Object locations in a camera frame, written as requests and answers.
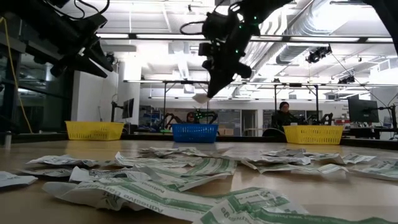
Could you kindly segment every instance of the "blue basket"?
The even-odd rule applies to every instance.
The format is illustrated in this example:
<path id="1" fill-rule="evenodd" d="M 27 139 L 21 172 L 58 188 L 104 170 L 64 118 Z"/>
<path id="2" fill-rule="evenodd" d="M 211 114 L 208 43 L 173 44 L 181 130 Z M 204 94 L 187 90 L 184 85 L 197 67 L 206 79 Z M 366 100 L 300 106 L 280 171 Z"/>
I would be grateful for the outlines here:
<path id="1" fill-rule="evenodd" d="M 218 124 L 172 124 L 175 142 L 214 143 Z"/>

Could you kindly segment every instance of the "wooden table surface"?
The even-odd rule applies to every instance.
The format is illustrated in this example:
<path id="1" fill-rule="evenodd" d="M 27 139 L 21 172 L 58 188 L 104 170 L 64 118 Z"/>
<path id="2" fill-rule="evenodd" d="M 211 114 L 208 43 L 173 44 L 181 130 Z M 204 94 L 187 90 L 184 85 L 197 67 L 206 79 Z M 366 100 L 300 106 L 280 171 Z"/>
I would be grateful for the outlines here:
<path id="1" fill-rule="evenodd" d="M 0 170 L 16 173 L 24 163 L 46 155 L 69 154 L 80 159 L 113 159 L 121 151 L 130 154 L 144 147 L 196 146 L 202 151 L 231 148 L 237 151 L 261 149 L 305 148 L 309 152 L 355 152 L 363 155 L 398 157 L 394 151 L 344 146 L 301 146 L 285 143 L 177 144 L 165 141 L 57 141 L 13 144 L 10 151 L 0 149 Z M 150 210 L 119 212 L 97 210 L 53 198 L 41 190 L 46 181 L 59 179 L 39 178 L 28 187 L 0 189 L 1 223 L 189 223 L 160 215 Z M 303 205 L 313 215 L 323 215 L 348 220 L 381 217 L 398 222 L 398 184 L 348 175 L 343 171 L 328 175 L 310 175 L 289 172 L 260 174 L 245 166 L 238 166 L 235 174 L 225 180 L 215 180 L 189 191 L 203 195 L 223 194 L 248 187 L 265 187 L 277 190 L 291 201 Z"/>

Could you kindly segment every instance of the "plastic basket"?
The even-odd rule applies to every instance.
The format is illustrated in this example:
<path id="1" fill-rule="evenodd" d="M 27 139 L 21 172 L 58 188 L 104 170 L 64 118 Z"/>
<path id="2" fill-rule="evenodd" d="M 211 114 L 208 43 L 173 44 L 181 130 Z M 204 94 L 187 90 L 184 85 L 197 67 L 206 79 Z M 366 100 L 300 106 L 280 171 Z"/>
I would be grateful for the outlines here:
<path id="1" fill-rule="evenodd" d="M 69 140 L 119 140 L 124 123 L 66 121 Z"/>
<path id="2" fill-rule="evenodd" d="M 342 126 L 284 126 L 286 140 L 294 144 L 340 144 Z"/>
<path id="3" fill-rule="evenodd" d="M 214 143 L 218 124 L 172 124 L 175 142 Z"/>

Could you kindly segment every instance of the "yellow cable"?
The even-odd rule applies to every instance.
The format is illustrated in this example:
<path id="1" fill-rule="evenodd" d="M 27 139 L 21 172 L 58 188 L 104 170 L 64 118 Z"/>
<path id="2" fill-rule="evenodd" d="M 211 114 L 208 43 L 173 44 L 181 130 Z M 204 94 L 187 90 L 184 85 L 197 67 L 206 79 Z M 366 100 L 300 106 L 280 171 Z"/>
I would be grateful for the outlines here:
<path id="1" fill-rule="evenodd" d="M 8 54 L 9 54 L 9 59 L 11 60 L 10 64 L 11 64 L 12 76 L 14 76 L 14 82 L 15 82 L 15 88 L 17 90 L 18 100 L 19 100 L 19 103 L 21 104 L 22 113 L 24 114 L 24 117 L 25 117 L 27 126 L 29 128 L 29 131 L 30 131 L 31 134 L 33 134 L 32 128 L 30 127 L 29 120 L 27 119 L 27 116 L 26 116 L 26 113 L 25 113 L 24 105 L 22 104 L 21 96 L 18 94 L 18 82 L 17 82 L 17 76 L 15 74 L 14 63 L 12 62 L 11 45 L 10 45 L 10 41 L 9 41 L 9 38 L 8 38 L 7 20 L 2 17 L 0 19 L 0 24 L 1 24 L 2 21 L 4 21 L 4 26 L 6 28 L 6 40 L 7 40 L 7 45 L 8 45 Z"/>

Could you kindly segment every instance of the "yellow basket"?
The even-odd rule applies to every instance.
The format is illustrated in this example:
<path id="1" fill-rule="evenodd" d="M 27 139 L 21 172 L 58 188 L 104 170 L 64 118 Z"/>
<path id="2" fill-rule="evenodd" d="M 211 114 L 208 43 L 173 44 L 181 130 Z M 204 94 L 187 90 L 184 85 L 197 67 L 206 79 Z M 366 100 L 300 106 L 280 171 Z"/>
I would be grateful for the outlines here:
<path id="1" fill-rule="evenodd" d="M 340 144 L 342 126 L 284 126 L 286 140 L 294 144 Z"/>
<path id="2" fill-rule="evenodd" d="M 69 140 L 119 140 L 124 123 L 66 121 Z"/>

